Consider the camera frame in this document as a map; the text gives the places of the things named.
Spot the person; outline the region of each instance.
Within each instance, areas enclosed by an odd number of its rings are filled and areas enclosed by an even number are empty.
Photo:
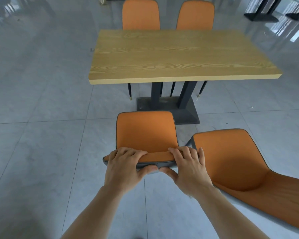
[[[198,152],[189,147],[169,148],[169,151],[174,155],[178,173],[170,168],[160,168],[159,171],[171,177],[183,193],[199,202],[220,239],[268,238],[213,186],[205,168],[202,148]],[[146,151],[132,148],[119,148],[110,153],[104,185],[61,239],[107,238],[122,196],[146,174],[158,169],[148,165],[136,170],[138,160],[145,154]]]

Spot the orange chair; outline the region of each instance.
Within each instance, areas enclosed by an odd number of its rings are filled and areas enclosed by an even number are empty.
[[[123,4],[122,23],[124,30],[160,30],[158,4],[154,0],[126,0]],[[128,93],[132,100],[131,84]]]
[[[299,228],[299,179],[270,170],[248,132],[216,130],[194,134],[206,170],[218,188],[267,214]]]
[[[124,112],[117,116],[116,148],[134,148],[147,151],[136,168],[155,164],[160,167],[175,166],[168,148],[178,147],[174,117],[171,112]],[[107,165],[109,155],[103,158]]]
[[[183,3],[180,8],[177,30],[211,30],[214,23],[214,5],[209,1],[189,0]],[[200,89],[199,95],[203,92],[207,81],[204,82]],[[171,87],[172,96],[176,82]]]

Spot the wooden table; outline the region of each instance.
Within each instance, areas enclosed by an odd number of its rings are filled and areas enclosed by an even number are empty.
[[[191,98],[198,80],[277,79],[282,72],[234,30],[101,30],[91,84],[152,82],[138,111],[168,110],[176,124],[198,124]],[[161,82],[185,81],[179,97],[159,97]]]

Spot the wood grain pattern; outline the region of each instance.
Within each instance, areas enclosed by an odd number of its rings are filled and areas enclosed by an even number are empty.
[[[276,79],[282,72],[231,30],[101,30],[91,84]]]

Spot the tile floor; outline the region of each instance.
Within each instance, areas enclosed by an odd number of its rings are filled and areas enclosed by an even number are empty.
[[[103,184],[101,158],[115,148],[120,112],[134,111],[150,84],[92,86],[87,80],[100,29],[122,27],[122,1],[11,0],[0,16],[0,238],[59,238]],[[162,29],[173,29],[185,0],[157,0]],[[215,29],[238,29],[280,68],[278,80],[209,81],[196,101],[201,123],[179,125],[179,143],[195,132],[244,128],[268,166],[299,178],[299,22],[251,23],[259,0],[215,3]],[[174,94],[180,93],[178,82]],[[171,83],[164,83],[163,96]],[[235,206],[271,238],[299,233]],[[109,238],[218,238],[198,203],[166,175],[144,178],[124,196]]]

